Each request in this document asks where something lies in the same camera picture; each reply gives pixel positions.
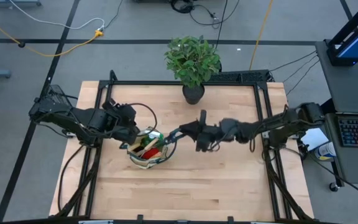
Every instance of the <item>floor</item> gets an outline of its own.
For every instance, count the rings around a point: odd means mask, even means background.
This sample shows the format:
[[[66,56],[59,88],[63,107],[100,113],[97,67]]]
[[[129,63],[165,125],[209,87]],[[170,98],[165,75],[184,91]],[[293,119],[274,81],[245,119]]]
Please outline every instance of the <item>floor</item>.
[[[224,1],[199,3],[221,16]],[[235,3],[229,1],[227,12]],[[252,69],[273,69],[314,51],[314,41],[332,38],[348,20],[343,3],[347,3],[351,14],[358,11],[358,0],[276,0]],[[61,23],[71,20],[71,12],[72,24],[78,26],[93,17],[109,21],[119,0],[49,0],[42,4],[23,8],[39,19]],[[249,69],[268,4],[269,0],[240,0],[235,13],[223,24],[221,40],[225,41],[218,47],[223,71]],[[201,9],[193,15],[210,22]],[[0,26],[14,37],[27,39],[27,45],[38,51],[54,54],[60,47],[68,50],[90,39],[100,24],[94,22],[66,33],[62,27],[34,22],[17,9],[0,7]],[[168,40],[185,35],[216,40],[218,30],[196,24],[189,15],[171,10],[163,0],[124,0],[119,16],[104,37],[60,58],[45,58],[20,49],[0,33],[0,69],[12,71],[10,79],[0,79],[0,203],[29,128],[28,110],[45,81],[59,84],[67,94],[78,95],[82,81],[107,79],[111,69],[120,80],[173,80],[166,71],[163,53]],[[284,81],[311,58],[274,71],[276,81]],[[285,82],[287,91],[315,61],[317,58]],[[323,103],[329,97],[317,63],[289,94],[288,101],[290,106],[296,106],[307,101]],[[65,143],[48,129],[35,129],[4,221],[47,217]],[[328,189],[333,181],[331,174],[311,161],[305,161],[304,168],[315,217],[327,222],[358,223],[358,192],[344,187],[332,193]]]

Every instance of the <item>potted plant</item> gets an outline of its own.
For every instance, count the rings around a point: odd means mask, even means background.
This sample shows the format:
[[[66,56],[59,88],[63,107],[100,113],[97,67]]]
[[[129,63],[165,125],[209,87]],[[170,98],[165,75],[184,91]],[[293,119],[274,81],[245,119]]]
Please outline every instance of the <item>potted plant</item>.
[[[220,57],[203,36],[173,39],[168,47],[170,50],[165,53],[167,69],[174,72],[175,79],[181,80],[187,103],[195,105],[205,92],[202,83],[221,69]]]

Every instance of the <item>chair wheel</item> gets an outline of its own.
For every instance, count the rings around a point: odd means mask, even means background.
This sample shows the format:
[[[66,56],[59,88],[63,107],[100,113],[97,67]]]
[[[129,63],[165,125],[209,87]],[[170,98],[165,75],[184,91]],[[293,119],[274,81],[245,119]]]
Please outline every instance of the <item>chair wheel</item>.
[[[336,185],[335,182],[332,182],[329,184],[329,189],[332,191],[332,192],[337,192],[339,190],[339,187]]]

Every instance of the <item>wooden table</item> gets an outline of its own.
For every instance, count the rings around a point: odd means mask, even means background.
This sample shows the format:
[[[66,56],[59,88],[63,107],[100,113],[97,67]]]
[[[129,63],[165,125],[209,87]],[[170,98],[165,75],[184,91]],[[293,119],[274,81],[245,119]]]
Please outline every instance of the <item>wooden table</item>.
[[[98,82],[83,82],[78,108],[94,107],[97,87]],[[268,83],[268,94],[273,114],[281,113],[287,103],[283,84]],[[223,118],[247,122],[258,119],[254,89],[250,86],[206,86],[205,95],[197,105],[187,104],[181,86],[172,85],[114,85],[112,97],[118,103],[149,105],[157,115],[157,129],[164,134],[199,118],[201,109],[207,111],[208,124]],[[260,99],[266,118],[262,91]],[[153,126],[152,114],[147,109],[135,106],[135,110],[140,129]],[[233,216],[236,221],[274,221],[260,136],[255,140],[254,153],[249,151],[248,144],[236,142],[222,143],[218,152],[201,153],[195,151],[190,138],[184,138],[178,141],[176,153],[169,161],[142,170],[130,161],[125,150],[119,149],[119,141],[105,139],[91,218],[134,220],[142,214],[145,220],[224,221]],[[68,140],[62,167],[78,146],[76,139]],[[287,147],[297,150],[294,140],[289,140]],[[70,162],[65,172],[62,204],[78,186],[84,151]],[[300,158],[288,151],[280,153],[287,189],[312,217]],[[57,213],[57,190],[51,215]],[[278,189],[277,195],[282,202]],[[87,196],[86,191],[80,214],[85,210]],[[281,217],[285,217],[282,203],[279,206]]]

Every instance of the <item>green object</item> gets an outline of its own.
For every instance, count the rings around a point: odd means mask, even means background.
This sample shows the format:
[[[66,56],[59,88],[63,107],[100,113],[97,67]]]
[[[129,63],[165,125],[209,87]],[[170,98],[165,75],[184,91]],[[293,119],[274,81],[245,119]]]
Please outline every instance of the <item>green object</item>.
[[[153,140],[154,139],[150,139],[149,135],[147,135],[141,140],[140,146],[146,147]],[[163,143],[164,143],[164,135],[162,133],[160,133],[160,137],[158,138],[158,141],[154,144],[153,147],[157,147],[157,149],[159,149],[159,151],[161,151],[162,147],[163,147]]]
[[[208,81],[221,68],[219,55],[207,40],[203,40],[203,36],[199,39],[190,36],[176,38],[168,47],[170,50],[165,53],[167,69],[175,73],[175,79],[180,78],[182,84],[190,88]]]

